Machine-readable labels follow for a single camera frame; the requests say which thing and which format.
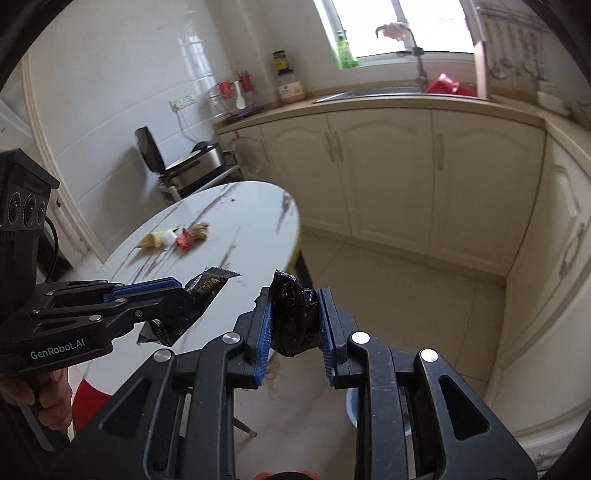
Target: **kitchen cabinet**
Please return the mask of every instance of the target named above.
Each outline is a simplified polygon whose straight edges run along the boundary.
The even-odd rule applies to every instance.
[[[591,180],[552,137],[523,247],[507,278],[499,361],[546,331],[570,302],[591,255]]]
[[[330,113],[352,235],[426,254],[433,199],[431,113]]]
[[[429,254],[507,275],[533,210],[544,132],[472,113],[433,111],[436,164]]]
[[[339,165],[326,115],[263,124],[265,144],[304,225],[351,235]]]
[[[241,128],[222,136],[222,145],[235,150],[245,180],[258,180],[281,185],[275,165],[273,165],[262,136],[260,125]]]

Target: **electrical outlet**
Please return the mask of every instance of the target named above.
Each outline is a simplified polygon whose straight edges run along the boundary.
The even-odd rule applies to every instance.
[[[178,100],[171,100],[170,108],[173,109],[173,112],[178,112],[186,106],[192,105],[194,103],[197,103],[197,95],[195,95],[194,93],[189,93],[188,95],[185,95],[184,97],[181,97]]]

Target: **countertop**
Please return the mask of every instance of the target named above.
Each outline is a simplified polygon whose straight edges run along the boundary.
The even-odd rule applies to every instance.
[[[378,98],[353,98],[313,104],[318,98],[302,100],[301,102],[285,105],[273,110],[268,110],[253,115],[246,120],[232,125],[220,127],[218,134],[232,132],[241,128],[254,125],[293,118],[296,116],[315,115],[317,113],[342,112],[346,110],[363,110],[372,108],[426,108],[439,110],[453,110],[467,113],[479,113],[481,115],[498,116],[517,122],[523,122],[535,127],[543,127],[544,121],[539,116],[522,109],[501,105],[495,102],[488,102],[477,98],[458,97],[452,95],[392,95]]]
[[[543,128],[577,160],[591,177],[591,131],[536,105],[496,95],[493,95],[493,101],[450,95],[398,95],[313,104],[315,100],[325,96],[259,113],[233,125],[219,127],[216,131],[218,134],[224,134],[297,116],[372,108],[425,108],[476,113]]]

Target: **blue gripper pad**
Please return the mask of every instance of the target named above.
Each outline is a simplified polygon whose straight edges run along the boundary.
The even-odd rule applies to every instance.
[[[271,321],[271,302],[267,301],[265,313],[262,318],[261,333],[256,346],[256,368],[255,382],[260,387],[265,375],[267,374],[267,365],[269,363],[269,349],[271,348],[273,322]]]
[[[134,283],[133,285],[124,285],[122,287],[115,287],[111,296],[105,299],[105,303],[113,301],[119,297],[125,297],[134,293],[143,293],[151,290],[159,290],[161,288],[183,287],[174,277],[159,278],[158,280],[150,280],[142,283]]]
[[[330,331],[328,317],[324,309],[319,308],[320,313],[320,349],[324,357],[324,370],[330,381],[330,386],[335,386],[336,378],[336,347]]]

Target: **window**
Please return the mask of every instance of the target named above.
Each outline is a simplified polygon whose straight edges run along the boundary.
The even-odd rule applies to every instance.
[[[425,51],[474,52],[460,0],[323,0],[333,30],[346,30],[357,58],[407,50],[409,40],[375,36],[390,22],[407,23]]]

